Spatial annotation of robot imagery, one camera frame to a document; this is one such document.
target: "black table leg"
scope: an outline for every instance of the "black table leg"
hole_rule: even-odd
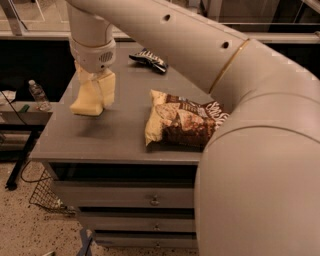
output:
[[[16,162],[10,176],[9,179],[6,183],[6,187],[9,190],[15,190],[17,188],[17,183],[16,183],[16,178],[20,173],[21,167],[25,164],[26,159],[28,158],[29,152],[32,150],[34,143],[35,143],[35,139],[39,138],[39,132],[37,130],[33,130],[31,131],[29,138],[25,144],[25,146],[23,147],[23,150],[20,152],[19,154],[19,159]]]

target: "drawer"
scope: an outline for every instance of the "drawer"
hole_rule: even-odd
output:
[[[106,247],[197,248],[195,234],[94,233],[98,245]]]
[[[146,231],[146,232],[195,232],[193,210],[172,210],[166,212],[108,211],[79,212],[77,219],[90,230]]]
[[[193,208],[193,184],[55,181],[52,190],[74,207]]]

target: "wire basket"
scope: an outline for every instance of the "wire basket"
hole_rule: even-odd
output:
[[[51,190],[52,181],[53,179],[49,173],[44,170],[29,199],[29,203],[37,205],[48,213],[74,215],[75,210],[64,205]]]

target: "cable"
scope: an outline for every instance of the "cable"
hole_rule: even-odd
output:
[[[23,121],[23,119],[20,117],[20,115],[18,114],[18,112],[14,109],[14,107],[12,106],[10,100],[8,100],[7,96],[4,95],[3,91],[0,91],[2,93],[2,95],[4,96],[4,98],[6,99],[6,101],[9,103],[10,107],[13,109],[13,111],[16,113],[17,117],[20,119],[20,121],[24,124],[24,125],[28,125],[25,121]]]
[[[89,243],[87,245],[87,248],[86,248],[86,252],[84,253],[84,256],[87,256],[88,255],[88,252],[89,252],[89,249],[90,249],[90,245],[92,243],[92,236],[90,237],[90,240],[89,240]]]
[[[44,181],[44,180],[48,180],[48,179],[51,179],[51,177],[48,177],[48,178],[44,178],[44,179],[38,179],[38,180],[26,180],[25,178],[23,178],[23,172],[25,171],[25,169],[27,168],[27,166],[30,164],[31,160],[29,160],[26,165],[23,167],[23,169],[21,170],[20,172],[20,178],[21,180],[23,180],[24,182],[27,182],[27,183],[36,183],[36,182],[40,182],[40,181]]]

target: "glass window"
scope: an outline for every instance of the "glass window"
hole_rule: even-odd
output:
[[[243,32],[311,32],[320,15],[301,0],[211,0],[207,17]]]
[[[65,0],[14,0],[29,31],[69,31]]]
[[[11,29],[10,29],[7,17],[4,14],[2,6],[0,5],[0,31],[10,31],[10,30]]]

